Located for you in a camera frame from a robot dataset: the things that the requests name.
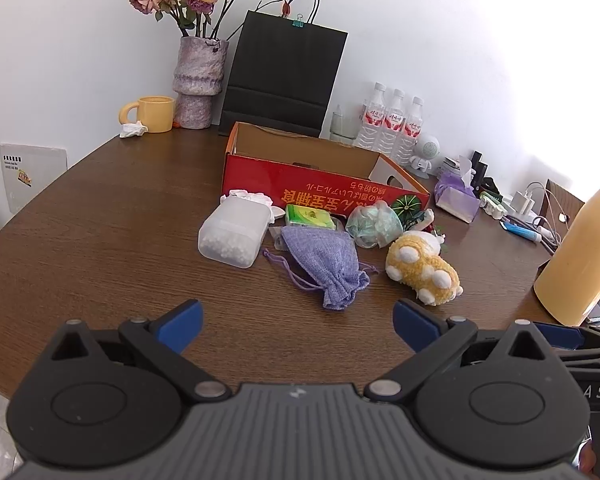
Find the paper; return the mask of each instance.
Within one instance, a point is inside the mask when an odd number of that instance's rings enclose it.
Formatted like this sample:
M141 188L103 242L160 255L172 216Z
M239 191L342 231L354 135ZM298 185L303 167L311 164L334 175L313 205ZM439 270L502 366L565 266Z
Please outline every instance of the paper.
M131 137L134 135L141 136L145 132L149 131L149 128L144 126L140 121L136 123L125 123L122 125L122 131L120 132L120 138Z
M460 163L460 178L464 182L464 187L471 186L471 161L465 156L460 155L458 157Z
M276 221L276 218L282 218L285 215L285 210L273 205L273 200L264 193L249 193L245 189L232 189L229 191L229 196L237 196L238 198L251 200L252 202L258 202L267 206L269 211L271 211L270 224L273 224L273 222ZM224 202L225 199L226 196L222 195L220 197L220 203Z

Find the wooden table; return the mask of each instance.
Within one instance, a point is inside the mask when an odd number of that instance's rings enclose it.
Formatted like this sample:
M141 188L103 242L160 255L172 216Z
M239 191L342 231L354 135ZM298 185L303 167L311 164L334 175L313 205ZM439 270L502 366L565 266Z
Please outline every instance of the wooden table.
M67 319L115 328L155 319L187 298L205 308L185 355L218 378L330 381L363 386L410 355L392 307L414 294L384 273L344 312L324 312L319 293L297 290L259 256L236 269L203 258L198 229L218 205L226 138L174 130L114 138L72 167L0 231L0 393L10 396ZM482 328L516 318L550 320L531 285L541 246L478 212L472 224L436 209L445 259L464 294L437 307ZM267 235L265 245L271 247ZM384 266L386 249L358 250Z

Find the mug handle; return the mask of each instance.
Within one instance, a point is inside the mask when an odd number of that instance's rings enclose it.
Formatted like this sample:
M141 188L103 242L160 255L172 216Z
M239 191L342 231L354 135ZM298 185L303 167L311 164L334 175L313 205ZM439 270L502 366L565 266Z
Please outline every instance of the mug handle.
M120 113L118 114L118 120L120 121L120 124L125 124L129 122L129 111L132 108L138 108L140 105L140 103L138 101L136 101L135 103L129 103L127 105L124 105L122 108L120 108Z

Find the printed label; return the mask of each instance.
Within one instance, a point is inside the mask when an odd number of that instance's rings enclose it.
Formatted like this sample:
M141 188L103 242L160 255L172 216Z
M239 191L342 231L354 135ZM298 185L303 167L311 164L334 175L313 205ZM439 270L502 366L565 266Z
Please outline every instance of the printed label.
M404 132L410 137L417 137L420 135L420 127L415 123L406 123Z
M384 113L382 110L367 110L365 114L365 123L372 124L373 126L380 126Z
M384 118L384 126L393 130L394 132L399 132L402 127L402 121L404 120L404 115L400 114L389 114Z

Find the purple drawstring bag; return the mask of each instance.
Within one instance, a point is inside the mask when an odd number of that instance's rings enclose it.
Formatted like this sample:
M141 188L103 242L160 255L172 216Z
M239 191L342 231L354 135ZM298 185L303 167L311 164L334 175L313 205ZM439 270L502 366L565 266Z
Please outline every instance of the purple drawstring bag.
M369 284L365 270L378 272L374 266L358 262L353 239L346 232L285 226L282 237L293 258L315 283L294 273L284 256L271 254L267 249L262 254L270 262L285 267L291 281L301 290L323 290L322 306L328 310L345 309L356 298L356 292Z

